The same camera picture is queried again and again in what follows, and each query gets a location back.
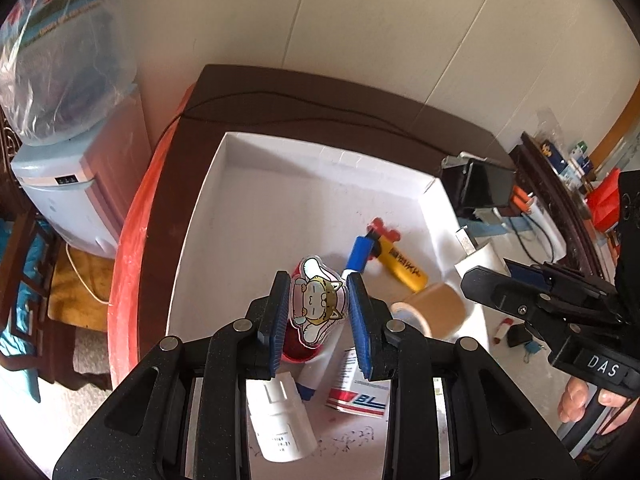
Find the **yellow highlighter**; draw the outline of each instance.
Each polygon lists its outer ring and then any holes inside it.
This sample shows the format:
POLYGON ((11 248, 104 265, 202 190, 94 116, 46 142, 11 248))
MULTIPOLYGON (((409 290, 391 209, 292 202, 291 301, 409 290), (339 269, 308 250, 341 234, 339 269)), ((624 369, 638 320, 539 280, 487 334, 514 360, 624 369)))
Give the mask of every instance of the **yellow highlighter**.
POLYGON ((375 240, 372 254, 389 272, 414 292, 424 289, 429 281, 427 273, 402 254, 391 240, 373 230, 367 237, 375 240))

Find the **wall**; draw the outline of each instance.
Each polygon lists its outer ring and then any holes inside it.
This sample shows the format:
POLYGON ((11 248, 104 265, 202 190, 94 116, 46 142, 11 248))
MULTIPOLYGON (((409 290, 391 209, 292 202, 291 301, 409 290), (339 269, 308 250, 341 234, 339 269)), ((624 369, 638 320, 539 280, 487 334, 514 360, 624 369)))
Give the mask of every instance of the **wall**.
POLYGON ((344 78, 487 128, 507 149, 550 106, 594 148, 640 78, 611 0, 124 0, 157 138, 204 64, 344 78))

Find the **dark brown table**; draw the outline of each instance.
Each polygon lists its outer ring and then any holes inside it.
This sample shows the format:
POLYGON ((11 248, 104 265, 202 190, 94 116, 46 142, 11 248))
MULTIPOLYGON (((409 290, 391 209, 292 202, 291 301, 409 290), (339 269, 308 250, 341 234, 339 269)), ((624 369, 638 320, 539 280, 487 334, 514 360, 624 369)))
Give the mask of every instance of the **dark brown table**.
POLYGON ((429 174, 438 174, 445 153, 461 151, 513 165, 488 131, 389 92, 287 70, 204 67, 172 139, 148 222, 138 300, 140 356, 164 336, 191 213, 228 131, 318 142, 429 174))

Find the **white cable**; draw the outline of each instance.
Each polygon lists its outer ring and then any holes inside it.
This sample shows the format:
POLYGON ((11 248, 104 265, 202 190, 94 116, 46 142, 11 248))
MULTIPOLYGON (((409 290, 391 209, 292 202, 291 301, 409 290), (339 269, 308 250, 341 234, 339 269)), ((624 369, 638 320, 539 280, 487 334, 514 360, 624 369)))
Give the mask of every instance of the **white cable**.
POLYGON ((74 271, 76 272, 76 276, 78 277, 78 280, 80 280, 80 283, 82 283, 82 285, 84 285, 84 288, 86 289, 86 291, 92 295, 92 297, 94 298, 95 301, 97 301, 98 303, 101 303, 103 305, 108 305, 109 302, 108 301, 104 301, 101 300, 100 298, 98 298, 98 296, 95 295, 94 291, 92 291, 89 288, 89 285, 86 284, 86 282, 82 279, 82 276, 80 276, 80 273, 78 272, 78 268, 76 267, 76 264, 74 263, 73 258, 71 257, 71 253, 69 252, 69 244, 66 244, 66 257, 69 258, 69 263, 71 264, 71 266, 74 268, 74 271))

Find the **acrylic cat charm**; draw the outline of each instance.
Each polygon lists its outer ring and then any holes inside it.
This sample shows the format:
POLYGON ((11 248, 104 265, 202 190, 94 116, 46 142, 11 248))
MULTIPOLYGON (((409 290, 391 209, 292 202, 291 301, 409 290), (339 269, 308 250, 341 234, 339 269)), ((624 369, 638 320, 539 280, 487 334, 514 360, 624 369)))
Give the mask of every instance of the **acrylic cat charm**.
POLYGON ((304 258, 293 273, 289 317, 307 348, 318 348, 331 327, 347 317, 345 281, 318 256, 304 258))

